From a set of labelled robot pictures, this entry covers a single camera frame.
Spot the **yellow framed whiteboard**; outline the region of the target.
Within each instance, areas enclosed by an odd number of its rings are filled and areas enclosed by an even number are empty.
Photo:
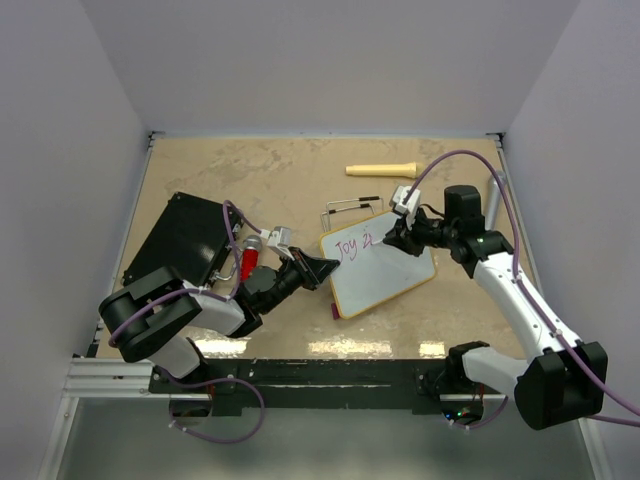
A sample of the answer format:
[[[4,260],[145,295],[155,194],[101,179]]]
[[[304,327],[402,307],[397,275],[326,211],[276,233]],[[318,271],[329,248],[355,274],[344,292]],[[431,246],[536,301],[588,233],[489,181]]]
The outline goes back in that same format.
[[[414,257],[384,243],[372,245],[383,239],[397,219],[386,211],[319,238],[323,257],[340,262],[330,275],[340,318],[358,316],[435,278],[436,264],[428,249]]]

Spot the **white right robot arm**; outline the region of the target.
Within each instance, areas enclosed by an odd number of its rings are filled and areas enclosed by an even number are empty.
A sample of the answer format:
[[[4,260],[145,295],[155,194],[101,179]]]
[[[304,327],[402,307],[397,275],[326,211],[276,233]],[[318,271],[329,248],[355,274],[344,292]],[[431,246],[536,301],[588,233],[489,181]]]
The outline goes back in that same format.
[[[413,256],[426,248],[448,250],[499,307],[526,355],[517,360],[482,341],[452,347],[440,377],[430,383],[433,394],[445,385],[466,393],[483,384],[514,401],[534,430],[601,411],[605,350],[597,342],[583,342],[554,314],[521,270],[504,235],[486,229],[475,187],[446,188],[440,218],[426,214],[419,190],[409,186],[394,191],[390,206],[397,220],[384,244]]]

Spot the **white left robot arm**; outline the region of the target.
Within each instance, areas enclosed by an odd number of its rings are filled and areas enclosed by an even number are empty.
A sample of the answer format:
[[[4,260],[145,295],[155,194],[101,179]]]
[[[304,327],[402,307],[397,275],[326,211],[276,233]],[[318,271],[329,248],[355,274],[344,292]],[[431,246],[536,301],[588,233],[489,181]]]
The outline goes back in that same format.
[[[180,336],[187,325],[243,338],[296,290],[317,289],[340,266],[338,260],[312,257],[297,247],[289,251],[292,256],[277,269],[254,268],[231,298],[192,285],[172,268],[157,269],[100,303],[109,345],[128,363],[149,360],[161,367],[185,392],[200,390],[207,368],[195,344]]]

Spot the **cream toy microphone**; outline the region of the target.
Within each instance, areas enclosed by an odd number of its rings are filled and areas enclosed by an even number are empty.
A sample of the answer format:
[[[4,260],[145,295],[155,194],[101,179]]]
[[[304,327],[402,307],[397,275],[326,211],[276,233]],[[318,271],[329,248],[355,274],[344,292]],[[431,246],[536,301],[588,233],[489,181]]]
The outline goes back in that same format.
[[[425,165],[419,162],[404,164],[360,164],[345,167],[345,174],[358,177],[398,177],[416,179]]]

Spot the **red toy microphone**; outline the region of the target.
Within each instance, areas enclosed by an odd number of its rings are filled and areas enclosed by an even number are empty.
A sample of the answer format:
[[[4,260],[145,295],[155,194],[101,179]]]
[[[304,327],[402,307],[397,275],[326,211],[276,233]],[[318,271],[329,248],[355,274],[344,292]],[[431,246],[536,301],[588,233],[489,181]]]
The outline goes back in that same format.
[[[240,267],[240,281],[246,281],[252,270],[258,265],[262,240],[258,235],[250,235],[243,241],[243,250]]]

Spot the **silver toy microphone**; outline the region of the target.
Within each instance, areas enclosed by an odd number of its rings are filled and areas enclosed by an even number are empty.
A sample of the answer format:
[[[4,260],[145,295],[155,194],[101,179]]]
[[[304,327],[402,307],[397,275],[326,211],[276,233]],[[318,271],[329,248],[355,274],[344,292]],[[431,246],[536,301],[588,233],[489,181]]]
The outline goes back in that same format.
[[[495,229],[500,204],[502,202],[500,187],[505,186],[507,183],[507,178],[504,171],[497,171],[496,174],[497,177],[490,175],[487,182],[488,197],[486,199],[484,217],[485,229],[489,231]]]

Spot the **black hard case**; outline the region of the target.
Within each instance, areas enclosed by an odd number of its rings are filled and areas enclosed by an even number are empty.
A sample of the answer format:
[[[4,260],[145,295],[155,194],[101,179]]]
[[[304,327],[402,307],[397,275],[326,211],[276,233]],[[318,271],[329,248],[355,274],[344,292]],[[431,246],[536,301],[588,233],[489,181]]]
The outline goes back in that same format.
[[[195,286],[212,285],[229,254],[223,205],[176,192],[125,269],[122,284],[171,267]]]

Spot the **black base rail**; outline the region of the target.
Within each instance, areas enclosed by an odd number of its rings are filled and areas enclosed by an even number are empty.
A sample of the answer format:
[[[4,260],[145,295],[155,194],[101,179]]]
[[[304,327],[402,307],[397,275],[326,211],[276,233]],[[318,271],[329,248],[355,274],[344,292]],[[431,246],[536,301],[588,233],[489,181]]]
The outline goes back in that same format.
[[[471,383],[454,383],[445,376],[445,361],[428,360],[312,360],[210,359],[209,371],[189,386],[173,384],[159,368],[152,369],[149,390],[165,394],[177,415],[239,416],[260,407],[259,399],[241,385],[245,381],[262,395],[269,409],[408,410],[438,415],[443,407],[471,405],[481,411],[481,396],[494,391]],[[194,388],[210,379],[220,383]]]

